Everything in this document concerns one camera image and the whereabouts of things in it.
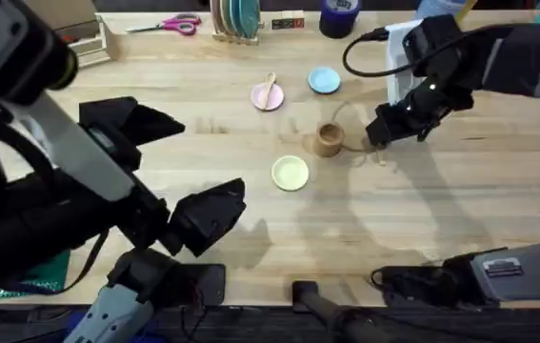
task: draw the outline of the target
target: wooden spoon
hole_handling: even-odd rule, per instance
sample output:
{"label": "wooden spoon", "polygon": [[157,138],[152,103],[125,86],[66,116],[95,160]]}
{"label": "wooden spoon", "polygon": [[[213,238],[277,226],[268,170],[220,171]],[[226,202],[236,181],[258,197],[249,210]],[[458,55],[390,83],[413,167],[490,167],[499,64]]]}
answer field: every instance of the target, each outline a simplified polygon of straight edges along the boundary
{"label": "wooden spoon", "polygon": [[262,93],[261,97],[261,108],[263,111],[268,109],[268,100],[270,100],[270,92],[271,87],[273,87],[273,84],[276,83],[276,74],[274,72],[270,72],[268,76],[266,77],[266,88]]}

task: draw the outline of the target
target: wooden table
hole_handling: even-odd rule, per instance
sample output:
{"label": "wooden table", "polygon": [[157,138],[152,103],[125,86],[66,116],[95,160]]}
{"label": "wooden table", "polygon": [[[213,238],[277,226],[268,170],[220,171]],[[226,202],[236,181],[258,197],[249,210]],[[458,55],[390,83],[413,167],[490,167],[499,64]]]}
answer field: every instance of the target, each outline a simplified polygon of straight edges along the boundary
{"label": "wooden table", "polygon": [[[117,33],[169,17],[168,13],[106,13]],[[341,65],[344,47],[362,32],[412,18],[411,12],[361,13],[356,32],[332,40],[318,31],[318,13],[306,13],[303,30],[260,32],[247,47],[212,40],[207,14],[199,33],[183,37],[154,31],[120,36],[122,60],[81,71],[72,86],[52,96],[77,117],[78,103],[131,95],[165,111],[187,131],[142,147],[137,175],[173,207],[190,192],[242,177],[248,209],[235,229],[201,258],[228,267],[226,304],[287,305],[290,283],[313,279],[322,294],[342,304],[383,305],[366,282],[385,265],[419,265],[463,252],[540,242],[540,100],[476,92],[475,108],[452,114],[427,143],[408,139],[373,156],[344,152],[319,159],[302,141],[335,113],[347,141],[360,146],[375,107],[387,100],[384,79],[361,79]],[[277,13],[263,13],[270,23]],[[528,11],[473,12],[467,29],[530,21]],[[361,70],[385,67],[385,45],[369,43],[351,54]],[[310,70],[336,69],[334,95],[316,95]],[[250,89],[274,71],[287,100],[262,113]],[[295,154],[310,166],[300,192],[279,191],[270,179],[276,158]],[[11,176],[29,169],[1,150]],[[69,280],[80,271],[91,242],[73,252]],[[90,303],[118,256],[131,248],[111,233],[90,275],[68,293],[9,302]]]}

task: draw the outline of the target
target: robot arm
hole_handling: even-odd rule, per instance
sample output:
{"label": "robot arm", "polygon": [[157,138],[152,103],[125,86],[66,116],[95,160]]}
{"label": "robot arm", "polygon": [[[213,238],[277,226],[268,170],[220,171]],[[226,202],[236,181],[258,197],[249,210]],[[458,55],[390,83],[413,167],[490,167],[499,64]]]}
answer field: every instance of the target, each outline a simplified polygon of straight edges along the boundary
{"label": "robot arm", "polygon": [[472,108],[476,90],[540,98],[540,25],[462,32],[449,15],[431,17],[405,37],[403,47],[414,76],[426,80],[399,103],[376,109],[377,119],[367,127],[375,146],[412,135],[423,141],[450,112]]}
{"label": "robot arm", "polygon": [[[413,135],[423,141],[449,113],[472,108],[476,90],[540,98],[540,25],[462,32],[452,16],[432,17],[405,37],[403,47],[410,64],[401,70],[411,67],[414,76],[426,79],[400,102],[376,109],[367,127],[375,146]],[[375,279],[379,274],[381,280]],[[389,306],[411,306],[410,300],[441,307],[540,300],[540,244],[455,256],[441,267],[387,266],[371,279]]]}
{"label": "robot arm", "polygon": [[185,246],[199,256],[246,208],[244,182],[235,179],[169,211],[133,173],[142,158],[137,146],[185,126],[133,98],[81,104],[75,124],[46,90],[64,89],[76,73],[74,52],[25,4],[0,1],[0,104],[8,114],[0,117],[0,140],[34,169],[8,181],[0,163],[0,286],[113,227],[138,251],[159,241],[172,254]]}

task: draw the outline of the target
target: green cloth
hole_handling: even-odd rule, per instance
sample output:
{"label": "green cloth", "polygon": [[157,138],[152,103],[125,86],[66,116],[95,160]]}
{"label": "green cloth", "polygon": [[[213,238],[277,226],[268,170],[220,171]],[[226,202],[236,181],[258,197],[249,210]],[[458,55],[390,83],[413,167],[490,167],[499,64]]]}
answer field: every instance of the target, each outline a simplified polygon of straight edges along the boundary
{"label": "green cloth", "polygon": [[[62,252],[47,263],[37,266],[26,273],[22,283],[28,283],[53,291],[64,290],[69,269],[70,251]],[[0,298],[25,296],[26,293],[5,292],[0,290]]]}

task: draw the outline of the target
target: yellow plate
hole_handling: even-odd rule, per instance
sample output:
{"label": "yellow plate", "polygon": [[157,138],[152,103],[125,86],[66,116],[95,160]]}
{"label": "yellow plate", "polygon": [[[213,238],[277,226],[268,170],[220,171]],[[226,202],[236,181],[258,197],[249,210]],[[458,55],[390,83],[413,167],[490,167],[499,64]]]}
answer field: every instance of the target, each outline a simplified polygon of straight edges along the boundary
{"label": "yellow plate", "polygon": [[280,157],[271,167],[271,178],[283,191],[299,191],[310,179],[310,169],[304,160],[297,156]]}

